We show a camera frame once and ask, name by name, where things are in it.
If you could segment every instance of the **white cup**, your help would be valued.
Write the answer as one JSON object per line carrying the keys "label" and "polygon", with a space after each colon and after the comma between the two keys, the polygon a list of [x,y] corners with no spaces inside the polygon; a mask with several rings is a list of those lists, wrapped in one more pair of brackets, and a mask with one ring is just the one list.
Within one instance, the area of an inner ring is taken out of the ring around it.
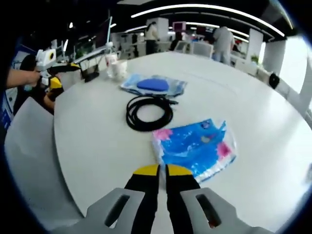
{"label": "white cup", "polygon": [[122,81],[127,76],[127,60],[118,60],[111,64],[113,71],[113,80]]}

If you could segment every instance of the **desk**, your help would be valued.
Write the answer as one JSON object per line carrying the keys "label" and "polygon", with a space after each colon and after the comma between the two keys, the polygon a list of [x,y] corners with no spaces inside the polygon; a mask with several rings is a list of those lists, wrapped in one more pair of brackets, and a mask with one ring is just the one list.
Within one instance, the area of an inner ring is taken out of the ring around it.
{"label": "desk", "polygon": [[[212,59],[157,53],[128,61],[128,71],[188,82],[167,127],[209,117],[227,120],[238,157],[201,186],[234,205],[249,225],[279,229],[309,186],[305,179],[312,162],[312,132],[299,113],[267,85]],[[100,74],[56,100],[59,162],[83,215],[113,188],[123,188],[135,169],[156,162],[151,133],[136,132],[126,124],[126,104],[133,97]],[[153,120],[160,114],[158,108],[146,107],[139,117]],[[162,188],[152,233],[173,233]]]}

